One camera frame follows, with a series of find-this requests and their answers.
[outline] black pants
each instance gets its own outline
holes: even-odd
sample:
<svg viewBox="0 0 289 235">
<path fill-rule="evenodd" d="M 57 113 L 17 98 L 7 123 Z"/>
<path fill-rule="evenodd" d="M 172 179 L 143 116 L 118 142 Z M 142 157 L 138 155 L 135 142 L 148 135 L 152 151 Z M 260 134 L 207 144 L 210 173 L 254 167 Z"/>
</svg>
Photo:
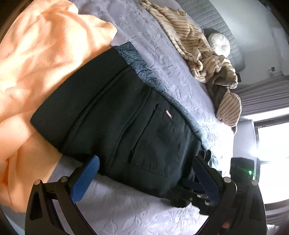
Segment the black pants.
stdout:
<svg viewBox="0 0 289 235">
<path fill-rule="evenodd" d="M 201 148 L 182 115 L 111 48 L 67 79 L 31 119 L 61 153 L 100 158 L 102 175 L 163 197 Z"/>
</svg>

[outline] striped blanket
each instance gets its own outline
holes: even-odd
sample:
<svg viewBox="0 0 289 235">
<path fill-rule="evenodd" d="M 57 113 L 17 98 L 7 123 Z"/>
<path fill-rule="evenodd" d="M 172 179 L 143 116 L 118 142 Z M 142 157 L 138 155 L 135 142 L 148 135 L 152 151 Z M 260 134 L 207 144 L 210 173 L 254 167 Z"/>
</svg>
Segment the striped blanket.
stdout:
<svg viewBox="0 0 289 235">
<path fill-rule="evenodd" d="M 238 78 L 231 62 L 223 55 L 218 56 L 214 52 L 201 29 L 187 19 L 187 13 L 160 7 L 148 0 L 140 0 L 140 4 L 158 21 L 180 56 L 187 60 L 191 74 L 198 81 L 211 83 L 211 88 L 213 86 L 225 86 L 226 89 L 237 87 Z M 226 76 L 222 79 L 214 79 L 214 75 L 221 70 L 225 70 Z M 225 91 L 221 98 L 219 106 L 215 107 L 216 117 L 228 126 L 236 126 L 242 108 L 240 98 L 229 90 Z"/>
</svg>

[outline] pocket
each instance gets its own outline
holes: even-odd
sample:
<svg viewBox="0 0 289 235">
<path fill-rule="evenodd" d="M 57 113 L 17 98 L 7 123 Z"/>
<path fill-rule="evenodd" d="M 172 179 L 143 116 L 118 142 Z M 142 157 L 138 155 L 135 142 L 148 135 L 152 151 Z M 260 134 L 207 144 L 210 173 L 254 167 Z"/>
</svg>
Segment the pocket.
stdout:
<svg viewBox="0 0 289 235">
<path fill-rule="evenodd" d="M 168 177 L 176 172 L 183 152 L 183 133 L 166 110 L 157 105 L 131 151 L 129 163 L 140 170 Z"/>
</svg>

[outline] screw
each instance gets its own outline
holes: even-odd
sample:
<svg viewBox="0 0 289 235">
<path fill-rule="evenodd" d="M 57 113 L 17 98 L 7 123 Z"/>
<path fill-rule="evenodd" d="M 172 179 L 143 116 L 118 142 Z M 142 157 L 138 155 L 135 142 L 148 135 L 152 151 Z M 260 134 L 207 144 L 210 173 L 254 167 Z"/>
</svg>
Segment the screw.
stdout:
<svg viewBox="0 0 289 235">
<path fill-rule="evenodd" d="M 40 179 L 35 180 L 35 181 L 34 181 L 34 184 L 35 184 L 35 185 L 39 185 L 39 184 L 40 184 Z"/>
<path fill-rule="evenodd" d="M 66 181 L 68 181 L 68 176 L 62 176 L 61 178 L 60 178 L 60 181 L 61 182 L 66 182 Z"/>
<path fill-rule="evenodd" d="M 226 183 L 231 183 L 231 179 L 230 179 L 229 177 L 225 177 L 225 178 L 224 178 L 224 182 L 226 182 Z"/>
<path fill-rule="evenodd" d="M 251 184 L 254 185 L 254 186 L 257 186 L 257 185 L 258 185 L 258 182 L 255 181 L 255 180 L 252 180 L 252 181 L 251 181 Z"/>
</svg>

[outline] white round pillow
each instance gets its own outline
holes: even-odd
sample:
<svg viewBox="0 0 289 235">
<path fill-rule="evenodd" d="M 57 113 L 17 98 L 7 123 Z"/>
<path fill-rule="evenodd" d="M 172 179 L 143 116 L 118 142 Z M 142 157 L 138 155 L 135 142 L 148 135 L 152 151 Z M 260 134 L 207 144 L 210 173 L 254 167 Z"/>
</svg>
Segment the white round pillow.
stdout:
<svg viewBox="0 0 289 235">
<path fill-rule="evenodd" d="M 231 51 L 229 40 L 220 33 L 213 33 L 209 36 L 209 44 L 218 56 L 223 55 L 227 58 Z"/>
</svg>

